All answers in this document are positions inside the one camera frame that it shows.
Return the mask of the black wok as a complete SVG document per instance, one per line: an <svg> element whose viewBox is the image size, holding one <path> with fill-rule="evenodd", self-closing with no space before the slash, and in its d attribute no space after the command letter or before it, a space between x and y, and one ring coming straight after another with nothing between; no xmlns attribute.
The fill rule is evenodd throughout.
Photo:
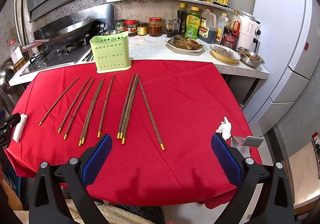
<svg viewBox="0 0 320 224"><path fill-rule="evenodd" d="M72 44L85 38L85 35L89 34L92 30L94 31L97 26L97 20L84 20L61 29L47 39L35 39L32 43L23 46L22 51L26 52L47 42L56 46Z"/></svg>

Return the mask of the dark sauce bottle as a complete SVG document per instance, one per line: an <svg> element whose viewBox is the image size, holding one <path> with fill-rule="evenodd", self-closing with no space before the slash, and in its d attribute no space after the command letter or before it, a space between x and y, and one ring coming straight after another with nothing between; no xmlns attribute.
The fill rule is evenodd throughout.
<svg viewBox="0 0 320 224"><path fill-rule="evenodd" d="M185 19L186 19L186 9L185 9L185 3L180 3L180 8L177 11L177 18L179 19L179 30L178 33L184 33L185 32Z"/></svg>

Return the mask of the wooden chopstick one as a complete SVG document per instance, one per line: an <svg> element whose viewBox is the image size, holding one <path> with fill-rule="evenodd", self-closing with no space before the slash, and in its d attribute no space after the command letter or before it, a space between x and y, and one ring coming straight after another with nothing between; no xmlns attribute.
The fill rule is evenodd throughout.
<svg viewBox="0 0 320 224"><path fill-rule="evenodd" d="M43 116L41 121L39 122L39 126L41 126L48 115L51 113L51 111L54 109L54 107L59 103L59 101L63 98L63 96L69 91L69 89L80 79L80 77L77 77L62 93L61 95L55 100L55 102L52 104L52 106L49 108L49 110L46 112L46 114Z"/></svg>

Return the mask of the green label bottle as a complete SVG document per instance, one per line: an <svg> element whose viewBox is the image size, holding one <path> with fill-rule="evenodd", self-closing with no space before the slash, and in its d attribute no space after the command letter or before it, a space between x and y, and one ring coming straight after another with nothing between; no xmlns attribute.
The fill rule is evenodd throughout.
<svg viewBox="0 0 320 224"><path fill-rule="evenodd" d="M201 15L198 7L192 6L186 16L185 37L197 39L198 30L200 27Z"/></svg>

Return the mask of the red lid chili jar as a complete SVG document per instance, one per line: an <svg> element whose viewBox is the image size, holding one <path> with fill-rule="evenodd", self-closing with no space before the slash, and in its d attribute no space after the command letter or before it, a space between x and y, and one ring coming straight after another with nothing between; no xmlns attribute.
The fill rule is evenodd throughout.
<svg viewBox="0 0 320 224"><path fill-rule="evenodd" d="M162 34L162 19L159 17L150 17L148 24L148 33L150 36L157 37Z"/></svg>

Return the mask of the wooden chopstick ten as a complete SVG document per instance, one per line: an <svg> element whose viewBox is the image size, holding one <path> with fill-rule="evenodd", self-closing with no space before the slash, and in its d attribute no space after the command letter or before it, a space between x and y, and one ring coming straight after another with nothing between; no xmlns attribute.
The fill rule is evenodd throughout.
<svg viewBox="0 0 320 224"><path fill-rule="evenodd" d="M159 130L158 130L158 128L157 128L155 119L154 119L154 117L153 117L153 114L152 114L150 105L149 105L148 100L147 100L147 98L146 98L146 94L145 94L145 91L144 91L144 88L143 88L143 84L142 84L142 82L141 82L140 79L139 79L138 81L139 81L139 85L140 85L140 89L141 89L141 91L142 91L143 99L144 99L144 102L145 102L145 105L146 105L146 108L147 108L147 111L148 111L148 114L149 114L149 117L150 117L150 120L151 120L153 129L154 129L154 131L155 131L157 140L158 140L158 142L159 142L159 145L160 145L160 147L161 147L161 150L164 151L164 150L165 150L165 147L164 147L163 141L162 141L162 139L161 139L161 136L160 136L160 134L159 134Z"/></svg>

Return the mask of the red tablecloth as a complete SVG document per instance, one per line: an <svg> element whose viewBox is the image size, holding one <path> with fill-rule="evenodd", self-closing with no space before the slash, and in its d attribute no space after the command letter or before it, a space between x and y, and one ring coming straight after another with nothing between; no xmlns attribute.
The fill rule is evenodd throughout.
<svg viewBox="0 0 320 224"><path fill-rule="evenodd" d="M135 74L127 103L121 139L117 132L126 93ZM5 150L16 174L35 177L44 161L58 165L80 156L97 141L108 87L102 133L113 146L95 182L92 197L138 206L204 202L208 208L227 203L236 188L227 180L212 148L211 138L224 117L232 134L251 134L246 119L222 76L211 63L133 61L128 71L98 74L94 64L40 72L24 91L14 111L28 116L19 143ZM39 122L77 78L48 115ZM66 140L67 130L85 89L84 102ZM165 150L153 129L139 81L141 80Z"/></svg>

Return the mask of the wooden chopstick six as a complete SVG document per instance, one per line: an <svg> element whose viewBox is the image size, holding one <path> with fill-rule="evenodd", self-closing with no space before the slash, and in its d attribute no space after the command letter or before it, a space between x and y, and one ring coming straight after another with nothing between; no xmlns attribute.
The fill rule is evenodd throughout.
<svg viewBox="0 0 320 224"><path fill-rule="evenodd" d="M105 113L106 113L106 108L107 108L107 103L108 103L108 99L111 93L111 89L112 89L112 85L114 82L114 77L115 74L112 75L112 79L110 81L109 87L108 87L108 91L107 91L107 95L104 101L104 105L103 105L103 110L101 112L101 117L100 117L100 123L99 123L99 128L98 128L98 135L97 137L100 138L101 137L101 133L102 133L102 128L103 128L103 123L104 123L104 117L105 117Z"/></svg>

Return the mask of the cooking oil bottle left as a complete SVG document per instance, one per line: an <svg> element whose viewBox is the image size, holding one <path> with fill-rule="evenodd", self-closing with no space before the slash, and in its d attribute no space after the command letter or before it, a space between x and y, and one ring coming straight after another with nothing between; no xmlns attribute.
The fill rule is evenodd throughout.
<svg viewBox="0 0 320 224"><path fill-rule="evenodd" d="M14 72L17 72L26 64L26 59L22 52L22 47L16 39L12 39L9 42L10 46L10 57L12 59L12 63L14 65Z"/></svg>

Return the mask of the white tissue right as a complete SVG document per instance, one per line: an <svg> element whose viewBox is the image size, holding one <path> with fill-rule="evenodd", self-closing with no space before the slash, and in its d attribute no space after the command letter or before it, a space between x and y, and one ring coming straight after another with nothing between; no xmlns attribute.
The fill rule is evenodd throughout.
<svg viewBox="0 0 320 224"><path fill-rule="evenodd" d="M216 133L221 134L224 140L228 140L231 137L231 129L232 125L227 119L227 117L223 118L223 121L221 121L220 126L216 130Z"/></svg>

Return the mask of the white refrigerator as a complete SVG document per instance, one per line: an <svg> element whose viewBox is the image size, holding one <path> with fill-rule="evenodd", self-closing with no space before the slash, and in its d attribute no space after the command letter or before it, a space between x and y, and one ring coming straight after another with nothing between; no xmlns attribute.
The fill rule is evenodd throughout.
<svg viewBox="0 0 320 224"><path fill-rule="evenodd" d="M243 114L253 136L265 135L289 111L319 61L317 0L255 0L261 23L258 55L268 78L258 85Z"/></svg>

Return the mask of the large soy sauce jug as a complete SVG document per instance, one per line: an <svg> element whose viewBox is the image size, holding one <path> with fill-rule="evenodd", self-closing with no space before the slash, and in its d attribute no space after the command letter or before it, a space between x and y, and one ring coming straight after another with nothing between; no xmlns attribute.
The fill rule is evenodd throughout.
<svg viewBox="0 0 320 224"><path fill-rule="evenodd" d="M211 11L211 8L207 7L201 14L201 22L198 32L198 38L206 43L214 44L217 36L217 17Z"/></svg>

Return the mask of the wooden chopstick three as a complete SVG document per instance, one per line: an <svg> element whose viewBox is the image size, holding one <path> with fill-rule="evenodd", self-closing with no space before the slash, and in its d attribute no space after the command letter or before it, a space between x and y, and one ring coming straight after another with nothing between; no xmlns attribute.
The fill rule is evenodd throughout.
<svg viewBox="0 0 320 224"><path fill-rule="evenodd" d="M91 85L93 84L94 80L95 80L95 79L92 79L92 80L91 80L91 82L89 83L89 85L88 85L87 88L85 89L85 91L84 91L84 93L83 93L83 95L82 95L79 103L77 104L76 109L75 109L74 113L72 114L71 119L70 119L70 122L69 122L69 124L68 124L68 126L67 126L67 130L66 130L66 132L65 132L65 134L64 134L64 136L63 136L63 140L66 140L66 139L67 139L67 137L68 137L68 135L69 135L69 132L71 131L71 128L72 128L73 123L74 123L74 121L75 121L76 115L78 114L78 111L80 110L80 107L81 107L82 103L84 102L84 99L85 99L85 97L86 97L86 95L87 95L87 93L88 93Z"/></svg>

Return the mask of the green utensil holder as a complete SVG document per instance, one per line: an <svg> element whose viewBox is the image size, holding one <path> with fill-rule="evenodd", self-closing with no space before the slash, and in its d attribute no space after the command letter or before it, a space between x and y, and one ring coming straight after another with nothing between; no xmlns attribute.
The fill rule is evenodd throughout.
<svg viewBox="0 0 320 224"><path fill-rule="evenodd" d="M129 33L95 36L90 41L97 73L125 71L131 68Z"/></svg>

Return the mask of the wooden chopstick seven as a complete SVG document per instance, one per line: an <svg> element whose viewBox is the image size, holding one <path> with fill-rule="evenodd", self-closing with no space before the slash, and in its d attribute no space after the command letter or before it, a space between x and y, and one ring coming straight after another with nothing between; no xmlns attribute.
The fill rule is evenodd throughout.
<svg viewBox="0 0 320 224"><path fill-rule="evenodd" d="M121 117L120 117L120 122L119 122L119 127L118 127L118 132L117 132L117 139L121 139L122 138L121 137L121 129L122 129L122 125L123 125L123 122L124 122L126 107L127 107L128 101L129 101L129 96L130 96L130 92L131 92L131 88L132 88L134 79L135 79L135 74L133 73L132 77L131 77L131 81L130 81L129 87L128 87L128 90L127 90L127 93L126 93L126 98L125 98L125 101L124 101L123 110L122 110Z"/></svg>

